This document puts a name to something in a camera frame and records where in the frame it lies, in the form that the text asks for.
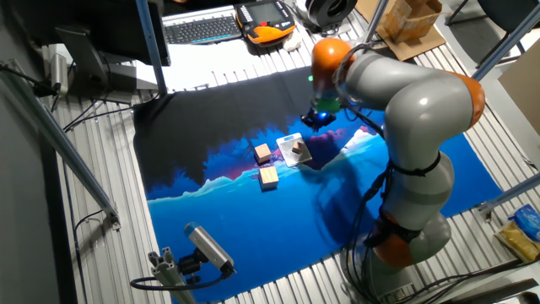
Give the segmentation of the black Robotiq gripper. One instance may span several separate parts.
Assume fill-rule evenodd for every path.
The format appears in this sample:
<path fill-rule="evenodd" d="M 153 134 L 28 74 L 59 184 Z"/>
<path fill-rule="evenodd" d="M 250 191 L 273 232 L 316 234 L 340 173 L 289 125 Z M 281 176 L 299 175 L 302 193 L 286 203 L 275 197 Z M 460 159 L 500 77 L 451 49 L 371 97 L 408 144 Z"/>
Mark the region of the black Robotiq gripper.
<path fill-rule="evenodd" d="M 336 120 L 333 113 L 327 111 L 316 111 L 311 108 L 306 115 L 300 117 L 300 120 L 309 128 L 318 128 L 318 133 L 326 131 L 326 126 Z"/>

